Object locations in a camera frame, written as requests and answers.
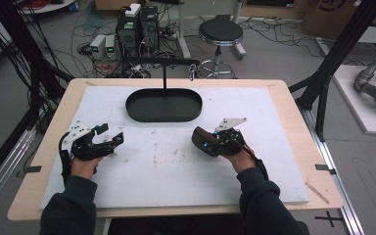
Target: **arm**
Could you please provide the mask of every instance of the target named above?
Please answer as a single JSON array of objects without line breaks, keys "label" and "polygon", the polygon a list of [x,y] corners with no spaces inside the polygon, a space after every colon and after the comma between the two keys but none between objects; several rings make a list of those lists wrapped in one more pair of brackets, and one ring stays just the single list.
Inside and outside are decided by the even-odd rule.
[{"label": "arm", "polygon": [[101,160],[73,159],[66,190],[55,194],[41,215],[42,235],[93,234],[96,206],[93,203],[97,184],[91,181],[93,169]]},{"label": "arm", "polygon": [[280,189],[265,181],[255,161],[246,151],[224,156],[232,164],[241,183],[240,211],[246,234],[303,234],[298,223],[279,199]]}]

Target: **sweatshirt sleeve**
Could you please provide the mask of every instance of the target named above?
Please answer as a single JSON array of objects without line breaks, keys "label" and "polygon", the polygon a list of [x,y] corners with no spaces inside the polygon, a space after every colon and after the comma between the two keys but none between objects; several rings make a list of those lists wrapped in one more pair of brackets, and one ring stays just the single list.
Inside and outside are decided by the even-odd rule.
[{"label": "sweatshirt sleeve", "polygon": [[93,203],[97,184],[91,180],[70,176],[66,190],[55,194],[41,215],[39,234],[93,234],[96,206]]},{"label": "sweatshirt sleeve", "polygon": [[274,182],[265,181],[258,167],[245,169],[237,178],[241,183],[240,211],[246,234],[304,234],[280,201],[279,187]]}]

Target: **round stool seat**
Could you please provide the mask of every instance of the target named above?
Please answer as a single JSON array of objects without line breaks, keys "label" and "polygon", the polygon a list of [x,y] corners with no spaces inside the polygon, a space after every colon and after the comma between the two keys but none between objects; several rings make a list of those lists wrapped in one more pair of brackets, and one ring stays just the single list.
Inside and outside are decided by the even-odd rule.
[{"label": "round stool seat", "polygon": [[234,46],[243,39],[243,28],[232,21],[212,19],[201,23],[199,34],[201,39],[210,44]]}]

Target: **black oval tray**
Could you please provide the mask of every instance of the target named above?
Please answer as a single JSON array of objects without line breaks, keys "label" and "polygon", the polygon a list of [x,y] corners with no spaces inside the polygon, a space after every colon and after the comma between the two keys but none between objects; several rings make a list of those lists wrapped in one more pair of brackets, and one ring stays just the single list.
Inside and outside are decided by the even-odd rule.
[{"label": "black oval tray", "polygon": [[133,92],[126,100],[129,116],[141,122],[182,122],[197,118],[201,96],[189,89],[152,88]]}]

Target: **concrete floor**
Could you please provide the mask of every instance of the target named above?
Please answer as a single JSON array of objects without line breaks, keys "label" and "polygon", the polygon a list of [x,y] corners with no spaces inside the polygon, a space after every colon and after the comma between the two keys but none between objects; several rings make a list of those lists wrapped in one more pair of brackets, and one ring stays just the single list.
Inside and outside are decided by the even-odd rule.
[{"label": "concrete floor", "polygon": [[[78,13],[70,13],[60,10],[39,16],[43,31],[50,45],[56,50],[57,56],[65,67],[76,77],[83,77],[83,67],[76,66],[71,56],[73,53],[83,63],[85,68],[91,70],[91,62],[76,53],[76,47],[83,42],[90,42],[91,37],[82,37],[83,32],[90,32],[91,28],[85,29],[84,24],[106,24],[100,28],[100,33],[114,30],[115,15],[99,13],[89,4]],[[198,23],[202,20],[194,18],[186,20],[186,28],[192,26],[192,30],[186,35],[197,35]],[[292,26],[283,25],[282,31],[295,38],[304,37],[301,33],[300,22],[291,22]],[[251,29],[245,29],[243,46],[248,55],[239,61],[235,53],[230,49],[223,49],[222,60],[230,64],[236,76],[240,79],[282,79],[288,85],[295,84],[312,75],[323,61],[319,47],[311,40],[302,41],[307,46],[286,46],[278,42],[268,40],[274,38],[273,29],[262,32],[262,26],[256,27],[260,33]],[[279,34],[279,40],[290,40],[290,36]],[[215,50],[198,37],[187,37],[187,43],[193,59],[203,61],[212,58]],[[376,58],[376,51],[364,46],[357,45],[349,55],[352,60],[360,60],[368,64]],[[168,70],[168,77],[187,77],[187,68]],[[162,70],[152,72],[152,77],[162,77]],[[299,97],[301,92],[293,94]],[[16,76],[14,69],[5,56],[0,56],[0,146],[9,136],[15,125],[19,122],[27,109],[26,88]],[[337,166],[343,183],[348,191],[354,210],[358,215],[364,234],[376,234],[376,135],[364,134],[357,123],[353,113],[349,109],[342,94],[334,82],[331,82],[328,97],[327,114],[325,119],[325,139],[331,155]],[[31,150],[24,156],[18,170],[28,155],[32,152],[42,136],[38,135]],[[12,222],[6,213],[12,203],[22,179],[15,175],[6,183],[0,192],[0,234],[37,234],[39,231],[38,221]],[[316,216],[327,216],[327,211],[292,211],[297,220],[303,221],[309,227],[310,234],[349,234],[343,221],[316,219]],[[339,211],[329,211],[332,217],[342,218]],[[100,232],[102,220],[98,220]]]}]

